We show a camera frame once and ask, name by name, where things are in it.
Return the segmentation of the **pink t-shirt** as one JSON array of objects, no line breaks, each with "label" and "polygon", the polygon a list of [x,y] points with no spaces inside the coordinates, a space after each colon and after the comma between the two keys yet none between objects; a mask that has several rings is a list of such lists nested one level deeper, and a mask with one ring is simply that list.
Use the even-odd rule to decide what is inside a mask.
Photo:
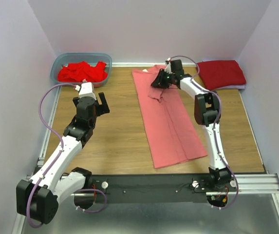
[{"label": "pink t-shirt", "polygon": [[134,69],[134,80],[144,128],[156,169],[207,156],[177,88],[153,88],[161,65]]}]

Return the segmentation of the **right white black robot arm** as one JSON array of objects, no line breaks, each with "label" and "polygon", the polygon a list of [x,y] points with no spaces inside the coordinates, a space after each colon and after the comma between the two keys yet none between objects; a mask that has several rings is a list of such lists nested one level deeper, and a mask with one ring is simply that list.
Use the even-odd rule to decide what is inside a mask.
[{"label": "right white black robot arm", "polygon": [[195,81],[195,76],[184,72],[178,56],[168,58],[166,67],[159,70],[151,87],[169,89],[175,85],[194,99],[194,118],[202,126],[209,156],[208,187],[218,191],[232,179],[232,173],[225,158],[220,135],[222,104],[219,95]]}]

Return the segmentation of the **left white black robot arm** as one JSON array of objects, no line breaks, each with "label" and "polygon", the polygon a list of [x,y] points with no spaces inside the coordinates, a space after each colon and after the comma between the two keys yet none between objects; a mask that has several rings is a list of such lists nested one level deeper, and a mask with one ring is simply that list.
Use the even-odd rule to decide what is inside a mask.
[{"label": "left white black robot arm", "polygon": [[73,103],[76,115],[59,138],[55,151],[29,180],[21,180],[16,187],[17,213],[26,216],[33,228],[50,223],[59,205],[75,192],[104,195],[95,188],[92,173],[83,168],[74,168],[65,179],[61,178],[93,135],[97,117],[110,112],[104,93],[99,93],[98,98],[75,97]]}]

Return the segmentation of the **bright red crumpled t-shirts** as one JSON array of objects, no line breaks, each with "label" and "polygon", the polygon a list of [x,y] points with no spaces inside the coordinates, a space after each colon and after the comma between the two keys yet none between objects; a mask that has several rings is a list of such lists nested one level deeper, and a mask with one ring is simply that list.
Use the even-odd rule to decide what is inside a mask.
[{"label": "bright red crumpled t-shirts", "polygon": [[91,66],[85,61],[78,63],[69,63],[63,66],[57,75],[60,82],[102,82],[108,73],[105,71],[106,63],[99,61],[96,66]]}]

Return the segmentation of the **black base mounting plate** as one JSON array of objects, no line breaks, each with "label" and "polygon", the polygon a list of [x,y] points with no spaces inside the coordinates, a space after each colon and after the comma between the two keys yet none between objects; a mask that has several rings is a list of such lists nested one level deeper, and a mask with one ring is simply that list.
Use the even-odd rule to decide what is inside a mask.
[{"label": "black base mounting plate", "polygon": [[79,205],[92,201],[108,204],[193,202],[225,206],[224,199],[236,192],[234,179],[215,181],[210,174],[92,175],[84,188],[98,192],[79,192]]}]

